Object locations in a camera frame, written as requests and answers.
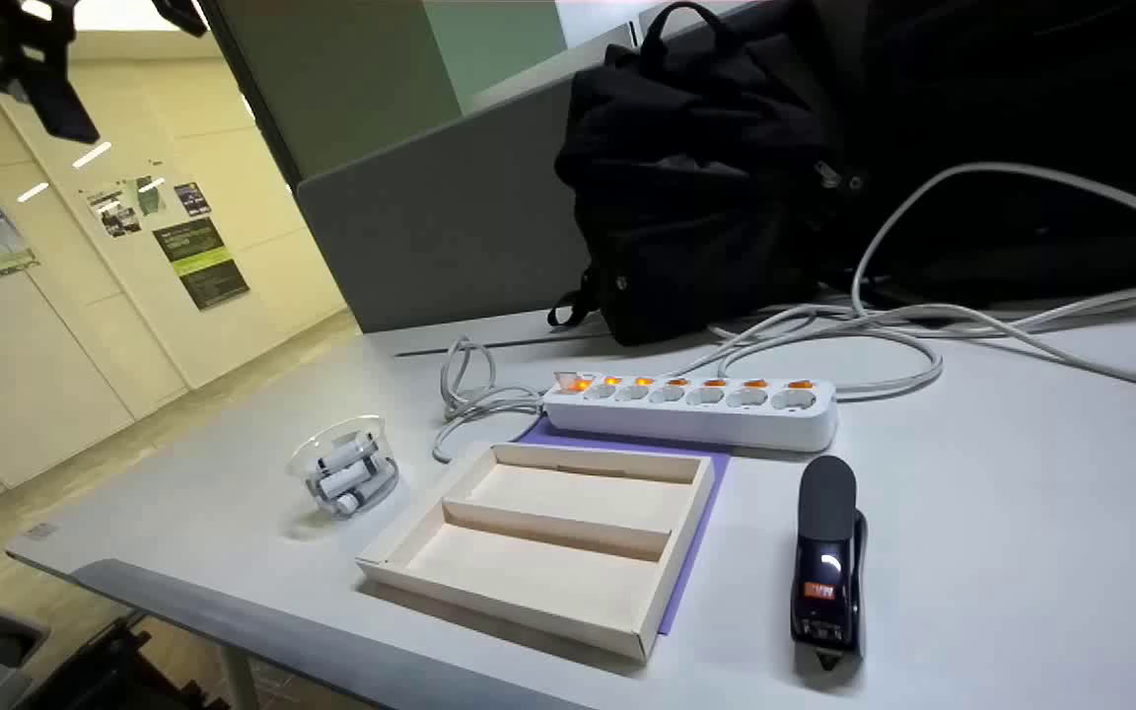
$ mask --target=cable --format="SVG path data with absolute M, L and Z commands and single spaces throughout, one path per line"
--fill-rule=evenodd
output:
M 484 355 L 484 387 L 460 387 L 475 352 Z M 467 335 L 447 352 L 447 362 L 438 369 L 438 390 L 447 401 L 447 426 L 433 437 L 433 457 L 442 464 L 450 464 L 447 440 L 454 437 L 454 428 L 477 422 L 477 419 L 492 419 L 492 414 L 540 414 L 540 390 L 530 387 L 498 387 L 498 362 L 491 348 L 475 348 Z
M 1072 352 L 1062 352 L 1062 348 L 1039 338 L 1039 330 L 1056 330 L 1056 327 L 1069 327 L 1078 318 L 1103 318 L 1103 316 L 1116 316 L 1116 310 L 1131 310 L 1136 306 L 1136 289 L 1120 289 L 1120 291 L 1103 291 L 1103 297 L 1087 297 L 1087 298 L 1072 298 L 1072 302 L 1062 302 L 1062 306 L 1047 306 L 1047 310 L 1032 310 L 1032 316 L 1010 316 L 1010 318 L 1006 316 L 991 316 L 991 310 L 974 310 L 974 306 L 963 306 L 963 302 L 909 302 L 909 306 L 892 306 L 892 310 L 870 310 L 863 302 L 863 276 L 869 276 L 870 255 L 888 242 L 888 231 L 934 186 L 941 186 L 952 178 L 963 178 L 963 173 L 1016 173 L 1016 178 L 1056 182 L 1056 186 L 1069 186 L 1069 190 L 1082 190 L 1082 194 L 1097 194 L 1097 197 L 1116 202 L 1116 205 L 1136 214 L 1136 194 L 1103 186 L 1103 182 L 1094 182 L 1094 178 L 1082 178 L 1082 173 L 1047 168 L 1047 164 L 1023 164 L 1023 161 L 963 161 L 963 164 L 952 164 L 952 168 L 927 178 L 874 230 L 874 238 L 869 242 L 863 255 L 852 267 L 852 291 L 849 291 L 852 302 L 849 306 L 838 306 L 838 302 L 786 306 L 786 310 L 777 310 L 777 316 L 771 316 L 771 318 L 763 318 L 763 322 L 753 322 L 753 327 L 744 327 L 738 335 L 726 335 L 711 359 L 698 359 L 686 369 L 717 362 L 717 373 L 726 373 L 738 359 L 751 359 L 756 352 L 809 341 L 809 338 L 846 338 L 846 335 L 892 338 L 892 341 L 910 348 L 910 352 L 918 352 L 927 359 L 924 369 L 903 373 L 903 378 L 840 387 L 840 401 L 863 401 L 863 397 L 910 393 L 910 390 L 918 390 L 918 387 L 927 387 L 927 382 L 934 382 L 941 373 L 941 359 L 918 338 L 1016 338 L 1016 341 L 1032 348 L 1048 362 L 1082 368 L 1082 369 L 1094 369 L 1094 373 L 1136 382 L 1136 369 L 1128 369 L 1128 368 L 1094 362 L 1094 359 L 1082 359 Z M 788 318 L 809 318 L 809 316 L 811 318 L 834 318 L 834 322 L 811 327 L 811 330 L 786 327 Z M 914 318 L 953 318 L 953 322 L 952 327 L 924 327 Z
M 756 355 L 756 352 L 775 352 L 775 348 L 794 348 L 794 341 L 811 341 L 811 338 L 885 338 L 885 341 L 898 341 L 909 352 L 918 352 L 927 362 L 914 373 L 898 373 L 898 378 L 878 378 L 878 382 L 840 382 L 838 397 L 840 401 L 870 401 L 870 397 L 898 397 L 910 390 L 932 387 L 941 373 L 941 359 L 932 341 L 924 338 L 959 338 L 959 341 L 978 341 L 978 338 L 1016 338 L 1026 341 L 1039 359 L 1047 362 L 1062 362 L 1062 368 L 1078 368 L 1078 369 L 1094 369 L 1103 378 L 1120 378 L 1120 382 L 1136 382 L 1131 368 L 1108 368 L 1108 362 L 1094 362 L 1086 355 L 1072 355 L 1065 348 L 1047 341 L 1039 330 L 1056 330 L 1056 327 L 1072 327 L 1082 318 L 1108 318 L 1108 316 L 1124 316 L 1136 310 L 1136 289 L 1120 289 L 1120 291 L 1102 291 L 1087 298 L 1072 298 L 1062 306 L 1047 306 L 1047 310 L 974 310 L 968 302 L 909 302 L 909 306 L 888 306 L 888 310 L 870 310 L 863 302 L 863 278 L 870 267 L 870 255 L 878 251 L 878 245 L 892 238 L 892 230 L 941 182 L 963 178 L 963 173 L 1016 173 L 1016 178 L 1032 178 L 1032 182 L 1056 182 L 1082 194 L 1097 194 L 1103 202 L 1116 202 L 1124 207 L 1136 214 L 1136 194 L 1082 178 L 1082 173 L 1062 173 L 1062 168 L 1047 168 L 1047 164 L 1023 164 L 1023 161 L 963 161 L 952 164 L 934 178 L 927 178 L 898 207 L 892 207 L 892 217 L 874 230 L 874 238 L 869 242 L 863 255 L 852 267 L 852 291 L 849 302 L 797 302 L 797 306 L 782 306 L 765 318 L 756 318 L 744 330 L 726 330 L 714 327 L 714 335 L 723 338 L 714 355 L 684 368 L 677 373 L 689 373 L 698 368 L 717 362 L 717 373 L 726 373 L 734 362 Z M 484 387 L 460 387 L 475 352 L 480 352 L 484 359 Z M 438 390 L 447 401 L 447 426 L 433 437 L 433 457 L 447 457 L 447 440 L 450 433 L 459 433 L 460 426 L 491 419 L 491 414 L 540 414 L 540 390 L 530 387 L 498 387 L 498 362 L 491 355 L 491 348 L 475 348 L 467 335 L 447 352 L 442 373 L 438 373 Z

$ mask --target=wooden frame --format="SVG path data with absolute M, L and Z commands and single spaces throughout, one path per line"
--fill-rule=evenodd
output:
M 492 444 L 358 558 L 376 583 L 648 660 L 705 457 Z

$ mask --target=black stapler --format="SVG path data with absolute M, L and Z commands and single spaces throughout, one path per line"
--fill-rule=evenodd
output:
M 794 640 L 834 669 L 860 656 L 860 553 L 869 516 L 840 457 L 809 462 L 799 477 L 799 535 L 794 577 Z

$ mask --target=white power strip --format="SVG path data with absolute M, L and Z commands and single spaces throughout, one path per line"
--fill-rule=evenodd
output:
M 569 369 L 544 393 L 555 428 L 818 455 L 838 387 L 811 378 L 638 378 Z

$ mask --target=white desk surface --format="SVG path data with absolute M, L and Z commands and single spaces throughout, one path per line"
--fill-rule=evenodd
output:
M 934 387 L 840 410 L 834 449 L 855 464 L 870 519 L 855 673 L 819 677 L 794 660 L 799 462 L 782 457 L 734 457 L 673 631 L 648 666 L 355 593 L 358 548 L 447 474 L 426 455 L 442 359 L 393 352 L 460 330 L 544 335 L 544 318 L 342 341 L 54 514 L 13 554 L 389 707 L 1136 707 L 1136 387 L 974 341 L 938 341 Z M 1136 368 L 1136 322 L 1053 338 Z M 500 382 L 544 387 L 563 368 L 657 373 L 689 352 L 544 341 L 498 362 Z M 849 382 L 909 362 L 888 341 L 818 341 L 743 373 Z M 304 489 L 283 474 L 288 449 L 367 410 L 388 419 L 406 481 L 371 516 L 292 540 Z M 525 422 L 459 440 L 500 440 Z

